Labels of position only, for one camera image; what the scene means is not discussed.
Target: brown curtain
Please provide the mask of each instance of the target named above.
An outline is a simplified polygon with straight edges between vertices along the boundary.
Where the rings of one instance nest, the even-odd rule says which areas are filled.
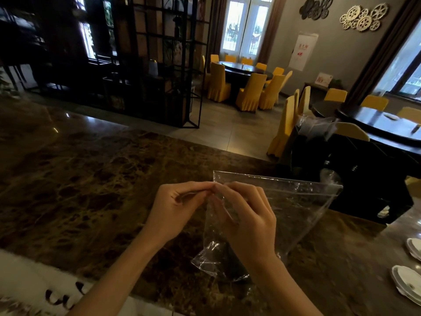
[[[352,86],[346,104],[361,104],[371,94],[420,19],[421,0],[406,0]]]
[[[267,64],[270,52],[272,51],[273,40],[275,39],[276,31],[278,30],[279,21],[281,20],[282,11],[284,10],[286,0],[275,0],[272,12],[270,14],[269,22],[267,23],[266,32],[263,42],[260,46],[259,57],[257,62]]]
[[[208,69],[210,68],[211,54],[219,54],[222,37],[224,34],[225,11],[227,10],[227,0],[212,0],[208,57],[206,58]]]

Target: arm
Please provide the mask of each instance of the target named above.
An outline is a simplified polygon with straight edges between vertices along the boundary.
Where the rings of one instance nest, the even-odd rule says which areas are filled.
[[[238,213],[239,223],[235,223],[223,201],[210,197],[224,235],[273,312],[284,308],[290,315],[322,315],[275,254],[276,217],[263,189],[233,182],[216,184],[215,191]]]
[[[213,186],[213,182],[161,185],[142,231],[67,315],[117,315],[148,262],[181,232]]]

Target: round dining table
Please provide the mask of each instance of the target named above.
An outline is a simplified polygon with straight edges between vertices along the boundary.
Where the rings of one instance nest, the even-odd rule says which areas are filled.
[[[358,125],[371,141],[421,155],[421,130],[417,123],[369,107],[335,101],[317,101],[311,110],[318,117],[337,117]]]
[[[235,103],[239,90],[245,88],[252,73],[266,74],[266,80],[273,78],[271,72],[256,68],[253,65],[224,61],[220,61],[218,64],[222,64],[225,67],[225,82],[231,84],[231,92],[228,100],[231,103]]]

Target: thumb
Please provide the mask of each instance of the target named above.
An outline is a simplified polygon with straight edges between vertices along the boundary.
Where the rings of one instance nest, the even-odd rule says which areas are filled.
[[[219,224],[221,224],[222,232],[229,240],[235,232],[236,225],[225,208],[224,203],[218,197],[212,195],[209,197],[209,200],[213,205]]]
[[[194,212],[200,205],[203,204],[203,202],[205,201],[205,199],[210,194],[212,194],[211,191],[201,191],[201,192],[197,193],[194,197],[192,197],[190,200],[188,200],[184,204],[184,208],[188,212]]]

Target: marble countertop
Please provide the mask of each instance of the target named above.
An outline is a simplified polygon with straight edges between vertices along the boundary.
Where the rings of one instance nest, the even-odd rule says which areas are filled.
[[[0,99],[0,248],[100,278],[142,229],[161,184],[212,171],[273,176],[275,165],[29,101]],[[223,283],[190,260],[200,209],[151,260],[133,294],[196,315],[255,315],[254,285]],[[390,268],[421,271],[403,244],[421,238],[421,204],[388,227],[328,211],[292,250],[288,270],[325,315],[419,315]]]

